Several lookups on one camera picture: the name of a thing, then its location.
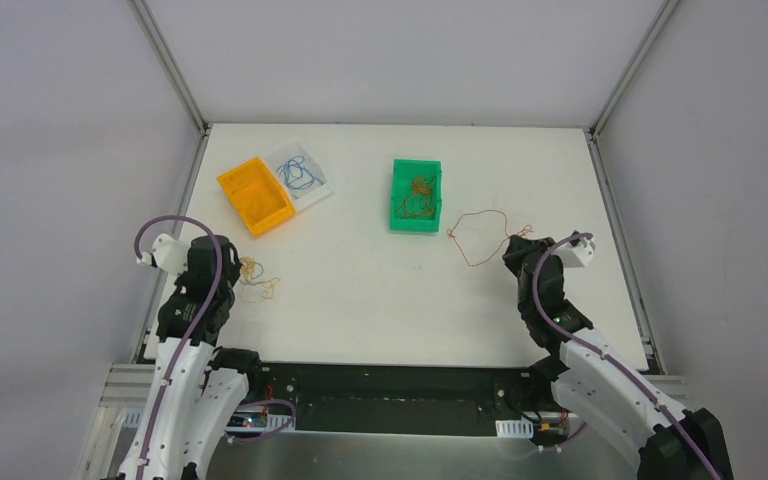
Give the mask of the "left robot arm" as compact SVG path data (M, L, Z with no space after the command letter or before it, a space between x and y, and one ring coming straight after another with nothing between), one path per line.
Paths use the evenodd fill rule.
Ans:
M152 383L115 476L203 479L232 413L265 390L257 352L218 344L242 263L222 235L184 244L162 234L150 259L174 275L174 289L158 311Z

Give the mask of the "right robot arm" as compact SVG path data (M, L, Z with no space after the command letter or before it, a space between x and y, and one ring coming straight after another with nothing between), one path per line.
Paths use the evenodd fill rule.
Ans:
M609 345L567 298L565 272L594 258L589 232L566 238L512 235L502 255L517 279L517 309L548 355L529 369L529 400L577 415L627 461L639 479L731 479L720 421L655 386Z

